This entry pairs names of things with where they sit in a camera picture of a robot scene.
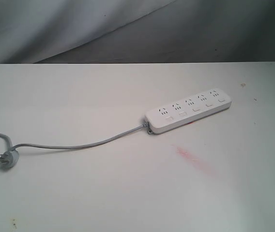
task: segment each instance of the white power strip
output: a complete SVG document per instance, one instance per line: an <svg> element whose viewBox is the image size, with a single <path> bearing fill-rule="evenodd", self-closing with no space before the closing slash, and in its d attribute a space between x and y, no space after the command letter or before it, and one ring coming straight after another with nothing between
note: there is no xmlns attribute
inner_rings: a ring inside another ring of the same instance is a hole
<svg viewBox="0 0 275 232"><path fill-rule="evenodd" d="M198 119L226 110L231 98L218 88L152 109L145 114L153 133L161 134Z"/></svg>

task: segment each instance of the socket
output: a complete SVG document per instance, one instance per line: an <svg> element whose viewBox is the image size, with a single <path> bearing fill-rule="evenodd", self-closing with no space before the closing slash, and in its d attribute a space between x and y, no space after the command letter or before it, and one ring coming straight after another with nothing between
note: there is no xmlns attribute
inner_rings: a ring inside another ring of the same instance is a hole
<svg viewBox="0 0 275 232"><path fill-rule="evenodd" d="M154 134L161 134L226 110L231 102L225 92L214 88L152 109L145 114L145 120Z"/></svg>

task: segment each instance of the red stain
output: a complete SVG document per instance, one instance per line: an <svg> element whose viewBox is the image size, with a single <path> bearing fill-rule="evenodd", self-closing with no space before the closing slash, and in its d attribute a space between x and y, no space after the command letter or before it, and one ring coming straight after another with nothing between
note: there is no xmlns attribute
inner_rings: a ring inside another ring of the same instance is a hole
<svg viewBox="0 0 275 232"><path fill-rule="evenodd" d="M191 154L190 152L175 146L177 148L177 153L183 156L187 161L189 161L195 168L199 169L203 173L211 176L216 176L215 170L205 161L200 160L197 156Z"/></svg>

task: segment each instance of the tabletop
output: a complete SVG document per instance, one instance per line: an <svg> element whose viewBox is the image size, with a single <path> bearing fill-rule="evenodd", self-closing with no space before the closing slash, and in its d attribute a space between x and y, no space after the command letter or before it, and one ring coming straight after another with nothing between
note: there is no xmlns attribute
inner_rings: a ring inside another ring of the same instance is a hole
<svg viewBox="0 0 275 232"><path fill-rule="evenodd" d="M0 132L97 142L214 87L228 110L160 135L19 148L0 168L0 231L274 232L275 62L0 65Z"/></svg>

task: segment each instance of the power cord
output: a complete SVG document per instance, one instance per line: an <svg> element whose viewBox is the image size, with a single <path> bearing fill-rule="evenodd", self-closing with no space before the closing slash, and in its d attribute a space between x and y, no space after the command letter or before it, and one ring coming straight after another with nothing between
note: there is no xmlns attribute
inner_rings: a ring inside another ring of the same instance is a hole
<svg viewBox="0 0 275 232"><path fill-rule="evenodd" d="M19 159L19 153L16 151L16 149L23 146L44 148L44 149L56 149L56 150L80 150L80 149L100 146L100 145L112 142L116 139L124 137L125 135L138 131L142 128L148 128L148 127L149 127L148 122L144 122L142 125L136 128L133 128L131 130L115 135L109 139L105 139L103 141L93 143L93 144L85 144L85 145L78 145L78 146L49 146L49 145L39 145L39 144L17 144L13 146L11 138L5 134L0 133L0 138L5 140L6 147L7 147L7 150L0 156L0 163L4 164L6 168L11 168L15 166Z"/></svg>

